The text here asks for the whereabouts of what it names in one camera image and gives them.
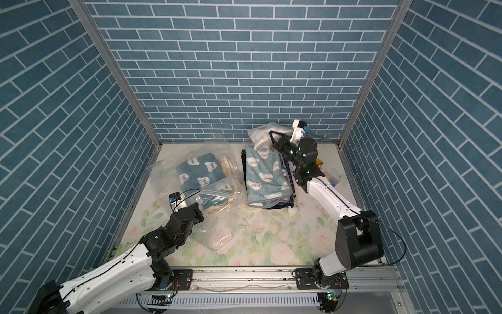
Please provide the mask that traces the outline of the clear plastic vacuum bag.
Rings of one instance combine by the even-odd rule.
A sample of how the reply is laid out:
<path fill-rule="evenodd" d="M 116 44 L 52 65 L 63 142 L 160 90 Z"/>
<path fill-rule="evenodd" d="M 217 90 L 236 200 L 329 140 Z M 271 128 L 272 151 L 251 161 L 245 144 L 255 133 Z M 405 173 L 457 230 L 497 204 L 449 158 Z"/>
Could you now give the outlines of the clear plastic vacuum bag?
<path fill-rule="evenodd" d="M 149 166 L 149 182 L 159 205 L 168 211 L 196 204 L 204 221 L 192 238 L 213 251 L 230 248 L 237 237 L 243 172 L 231 145 L 170 145 L 166 157 Z"/>

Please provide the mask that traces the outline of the cream bear print blanket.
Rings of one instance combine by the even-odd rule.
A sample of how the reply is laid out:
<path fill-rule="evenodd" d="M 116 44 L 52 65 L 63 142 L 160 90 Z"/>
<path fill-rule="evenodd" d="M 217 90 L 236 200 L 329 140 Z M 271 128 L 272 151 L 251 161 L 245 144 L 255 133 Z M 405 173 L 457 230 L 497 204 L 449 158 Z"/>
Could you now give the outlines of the cream bear print blanket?
<path fill-rule="evenodd" d="M 293 133 L 293 128 L 281 126 L 280 124 L 277 124 L 275 122 L 270 122 L 249 130 L 248 136 L 253 142 L 254 150 L 259 151 L 269 149 L 271 147 L 272 140 L 269 134 L 270 131 L 291 136 Z"/>

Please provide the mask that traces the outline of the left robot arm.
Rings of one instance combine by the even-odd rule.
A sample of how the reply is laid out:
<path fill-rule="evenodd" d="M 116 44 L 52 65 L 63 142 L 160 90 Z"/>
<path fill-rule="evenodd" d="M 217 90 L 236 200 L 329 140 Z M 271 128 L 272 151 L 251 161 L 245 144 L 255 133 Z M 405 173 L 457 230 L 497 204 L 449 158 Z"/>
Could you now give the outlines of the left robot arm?
<path fill-rule="evenodd" d="M 173 271 L 166 257 L 183 246 L 193 226 L 203 220 L 197 203 L 176 210 L 165 226 L 144 235 L 115 259 L 63 284 L 44 284 L 29 313 L 101 313 L 158 283 L 170 284 Z"/>

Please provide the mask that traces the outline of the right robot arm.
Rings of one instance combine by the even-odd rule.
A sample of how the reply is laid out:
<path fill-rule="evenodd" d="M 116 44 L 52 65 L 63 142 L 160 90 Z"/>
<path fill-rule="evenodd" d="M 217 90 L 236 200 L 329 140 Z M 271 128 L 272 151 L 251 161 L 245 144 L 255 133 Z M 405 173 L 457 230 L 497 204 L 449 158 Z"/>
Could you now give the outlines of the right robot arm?
<path fill-rule="evenodd" d="M 341 274 L 384 256 L 380 225 L 373 211 L 351 204 L 332 186 L 316 164 L 317 142 L 304 137 L 297 143 L 285 133 L 270 131 L 272 147 L 294 166 L 293 175 L 299 187 L 312 196 L 337 222 L 334 251 L 314 262 L 312 273 L 321 287 L 342 285 Z"/>

